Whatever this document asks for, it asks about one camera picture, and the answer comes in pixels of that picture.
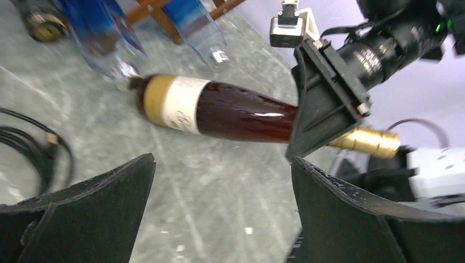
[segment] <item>white label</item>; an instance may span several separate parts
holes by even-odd
[[[197,127],[197,102],[205,85],[204,79],[176,77],[165,95],[163,122],[170,128],[200,134]]]

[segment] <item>gray floor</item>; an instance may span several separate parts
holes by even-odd
[[[266,41],[235,12],[219,26],[232,65],[214,73],[147,21],[137,28],[149,56],[143,73],[217,79],[295,103],[290,67]],[[91,71],[70,40],[35,43],[7,1],[0,3],[0,105],[68,139],[77,158],[76,182],[142,153],[154,154],[157,172],[133,263],[283,262],[299,229],[285,145],[223,141],[145,122],[134,94],[116,90]],[[0,123],[44,136],[6,116]],[[335,155],[322,148],[308,159],[328,169]],[[35,186],[33,169],[0,145],[0,203],[30,197]]]

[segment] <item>coiled cable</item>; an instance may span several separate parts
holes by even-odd
[[[47,193],[52,186],[56,172],[56,159],[59,146],[62,146],[70,156],[69,169],[64,182],[64,187],[68,187],[71,184],[75,171],[75,159],[70,145],[55,131],[35,119],[2,107],[0,107],[0,113],[21,119],[47,133],[48,143],[47,145],[42,145],[33,136],[20,129],[0,125],[0,143],[8,145],[18,151],[26,157],[37,170],[40,177],[37,195],[39,196]]]

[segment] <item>wooden frame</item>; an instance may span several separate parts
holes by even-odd
[[[216,8],[210,12],[210,15],[213,19],[218,19],[244,1],[245,0],[213,0]],[[183,42],[173,23],[162,9],[169,0],[137,0],[137,2],[139,6],[126,14],[132,25],[149,15],[173,37],[176,44],[181,44]]]

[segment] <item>plastic bottle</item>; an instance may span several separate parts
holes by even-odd
[[[115,0],[59,0],[86,63],[126,90],[146,57]]]
[[[295,106],[235,85],[174,75],[135,78],[137,107],[158,125],[215,138],[288,143]],[[397,134],[356,128],[331,146],[392,158]]]
[[[171,0],[163,10],[183,41],[212,67],[229,61],[223,33],[199,0]]]
[[[52,42],[67,35],[66,17],[52,0],[11,0],[27,34],[39,42]]]

